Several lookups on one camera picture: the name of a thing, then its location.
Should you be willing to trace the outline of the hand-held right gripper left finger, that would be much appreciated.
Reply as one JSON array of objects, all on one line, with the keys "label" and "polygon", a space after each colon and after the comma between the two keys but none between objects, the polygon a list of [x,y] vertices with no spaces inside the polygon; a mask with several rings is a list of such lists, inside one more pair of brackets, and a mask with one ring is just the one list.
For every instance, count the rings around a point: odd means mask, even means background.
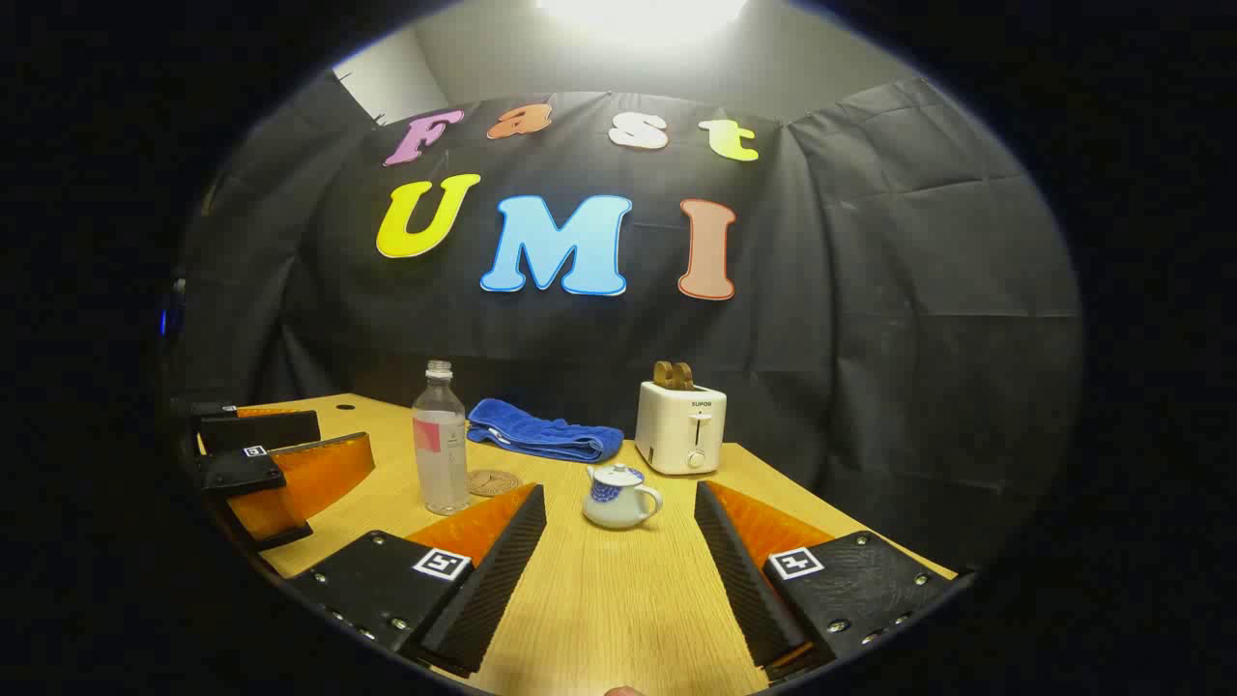
[{"label": "hand-held right gripper left finger", "polygon": [[471,677],[546,520],[543,485],[517,486],[407,537],[367,532],[289,585],[388,651]]}]

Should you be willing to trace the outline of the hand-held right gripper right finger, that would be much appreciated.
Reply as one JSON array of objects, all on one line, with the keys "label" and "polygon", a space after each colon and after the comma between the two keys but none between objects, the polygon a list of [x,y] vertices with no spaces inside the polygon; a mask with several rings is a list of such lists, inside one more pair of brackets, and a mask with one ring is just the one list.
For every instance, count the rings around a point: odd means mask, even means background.
[{"label": "hand-held right gripper right finger", "polygon": [[955,584],[875,532],[834,537],[716,481],[696,486],[694,519],[769,682],[870,651]]}]

